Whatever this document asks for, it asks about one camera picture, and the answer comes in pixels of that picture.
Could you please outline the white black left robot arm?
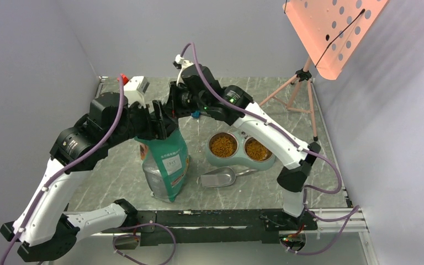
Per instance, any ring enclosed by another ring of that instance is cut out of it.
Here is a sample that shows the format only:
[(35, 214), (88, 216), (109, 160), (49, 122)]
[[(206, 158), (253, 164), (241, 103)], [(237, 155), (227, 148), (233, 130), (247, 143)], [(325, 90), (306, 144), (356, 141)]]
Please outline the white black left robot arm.
[(0, 229), (10, 244), (19, 243), (17, 253), (24, 262), (54, 261), (86, 237), (110, 229), (128, 232), (139, 224), (138, 210), (125, 199), (83, 214), (68, 214), (66, 207), (111, 148), (134, 138), (154, 139), (153, 124), (142, 93), (107, 92), (60, 132), (30, 203)]

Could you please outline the green pet food bag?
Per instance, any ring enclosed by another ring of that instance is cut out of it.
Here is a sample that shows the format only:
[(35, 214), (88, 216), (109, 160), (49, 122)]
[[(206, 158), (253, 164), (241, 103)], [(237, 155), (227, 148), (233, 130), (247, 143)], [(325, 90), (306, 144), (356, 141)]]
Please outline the green pet food bag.
[(142, 170), (151, 196), (168, 203), (175, 201), (189, 168), (189, 152), (179, 128), (164, 140), (139, 142)]

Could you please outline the metal food scoop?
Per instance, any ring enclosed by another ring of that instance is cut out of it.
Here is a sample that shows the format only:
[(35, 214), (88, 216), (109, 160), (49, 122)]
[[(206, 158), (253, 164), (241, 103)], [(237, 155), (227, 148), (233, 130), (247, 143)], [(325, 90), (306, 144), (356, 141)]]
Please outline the metal food scoop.
[(228, 187), (234, 184), (237, 177), (246, 176), (258, 172), (257, 169), (248, 168), (235, 172), (231, 167), (220, 167), (200, 176), (200, 182), (205, 188)]

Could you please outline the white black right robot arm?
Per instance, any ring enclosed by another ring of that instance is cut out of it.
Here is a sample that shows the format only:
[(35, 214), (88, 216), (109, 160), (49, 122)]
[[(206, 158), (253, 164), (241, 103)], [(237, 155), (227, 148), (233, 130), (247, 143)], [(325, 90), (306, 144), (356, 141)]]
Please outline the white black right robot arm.
[(303, 222), (303, 186), (320, 152), (316, 142), (308, 144), (286, 131), (269, 117), (253, 98), (234, 85), (222, 87), (210, 70), (202, 65), (181, 66), (178, 81), (169, 86), (167, 113), (182, 118), (197, 110), (212, 119), (223, 121), (255, 138), (283, 164), (277, 182), (283, 192), (283, 224), (297, 229)]

